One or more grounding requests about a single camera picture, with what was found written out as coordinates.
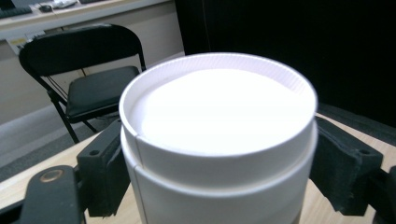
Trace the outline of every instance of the black seat cushion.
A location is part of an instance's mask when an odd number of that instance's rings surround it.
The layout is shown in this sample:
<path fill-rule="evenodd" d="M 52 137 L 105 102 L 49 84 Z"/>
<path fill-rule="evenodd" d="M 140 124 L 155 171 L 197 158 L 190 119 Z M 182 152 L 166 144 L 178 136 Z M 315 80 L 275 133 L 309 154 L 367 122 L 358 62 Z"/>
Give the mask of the black seat cushion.
<path fill-rule="evenodd" d="M 123 90 L 138 74 L 136 67 L 127 66 L 75 79 L 69 86 L 67 118 L 79 122 L 95 110 L 106 107 L 117 110 Z"/>

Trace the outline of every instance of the white cylindrical container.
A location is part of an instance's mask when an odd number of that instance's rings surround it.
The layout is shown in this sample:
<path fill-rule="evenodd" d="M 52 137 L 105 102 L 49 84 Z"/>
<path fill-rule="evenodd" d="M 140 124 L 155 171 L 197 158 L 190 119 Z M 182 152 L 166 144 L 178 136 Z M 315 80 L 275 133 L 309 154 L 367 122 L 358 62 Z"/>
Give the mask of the white cylindrical container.
<path fill-rule="evenodd" d="M 208 53 L 157 65 L 120 100 L 143 223 L 297 223 L 317 97 L 285 64 Z"/>

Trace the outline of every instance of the gray floor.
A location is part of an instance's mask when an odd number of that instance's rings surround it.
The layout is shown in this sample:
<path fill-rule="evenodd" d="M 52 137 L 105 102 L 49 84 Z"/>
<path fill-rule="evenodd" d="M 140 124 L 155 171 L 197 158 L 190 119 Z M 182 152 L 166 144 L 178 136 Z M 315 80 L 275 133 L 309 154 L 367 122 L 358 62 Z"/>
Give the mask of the gray floor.
<path fill-rule="evenodd" d="M 102 131 L 117 115 L 90 120 Z M 80 141 L 94 135 L 74 125 Z M 0 182 L 74 145 L 53 105 L 0 126 Z"/>

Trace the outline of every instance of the wall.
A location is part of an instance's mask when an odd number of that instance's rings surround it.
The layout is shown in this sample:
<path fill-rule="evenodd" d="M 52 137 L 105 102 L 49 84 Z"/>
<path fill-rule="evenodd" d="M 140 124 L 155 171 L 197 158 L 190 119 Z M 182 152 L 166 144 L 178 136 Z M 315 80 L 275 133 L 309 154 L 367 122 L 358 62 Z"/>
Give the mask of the wall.
<path fill-rule="evenodd" d="M 133 30 L 140 38 L 148 67 L 183 51 L 174 2 L 144 7 L 137 10 L 86 21 L 70 27 L 92 23 L 113 23 Z M 113 66 L 90 68 L 90 72 Z M 80 73 L 57 77 L 61 85 L 68 83 Z M 50 105 L 45 90 L 21 68 L 18 56 L 6 41 L 0 42 L 0 125 Z"/>

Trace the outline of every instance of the table top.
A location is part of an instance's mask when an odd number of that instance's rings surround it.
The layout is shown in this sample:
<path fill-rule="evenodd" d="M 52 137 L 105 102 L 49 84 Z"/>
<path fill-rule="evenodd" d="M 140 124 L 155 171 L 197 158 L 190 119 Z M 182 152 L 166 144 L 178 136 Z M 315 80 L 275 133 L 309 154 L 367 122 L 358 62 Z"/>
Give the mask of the table top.
<path fill-rule="evenodd" d="M 47 13 L 40 12 L 38 6 L 31 6 L 33 13 L 0 20 L 0 40 L 94 20 L 167 1 L 170 0 L 106 0 L 89 4 L 78 2 L 72 7 Z"/>
<path fill-rule="evenodd" d="M 384 155 L 382 169 L 389 171 L 391 166 L 396 165 L 396 147 L 379 141 L 365 133 L 361 133 L 351 129 L 335 120 L 328 119 L 338 127 L 342 128 L 348 133 L 359 138 L 362 142 L 370 147 L 375 148 Z M 40 162 L 30 169 L 11 177 L 10 179 L 0 183 L 0 208 L 6 207 L 9 204 L 15 203 L 23 199 L 26 186 L 30 178 L 36 173 L 56 165 L 70 165 L 76 166 L 77 154 L 87 146 L 97 135 L 77 144 L 69 149 Z M 302 211 L 301 224 L 371 224 L 375 210 L 369 206 L 364 217 L 345 217 L 338 212 L 334 212 L 331 204 L 323 197 L 320 191 L 316 188 L 311 180 L 308 180 L 304 206 Z M 135 223 L 140 224 L 140 217 L 137 210 L 137 205 L 134 199 L 134 193 L 131 187 L 128 188 L 120 209 L 115 217 L 89 217 L 86 213 L 87 223 Z"/>

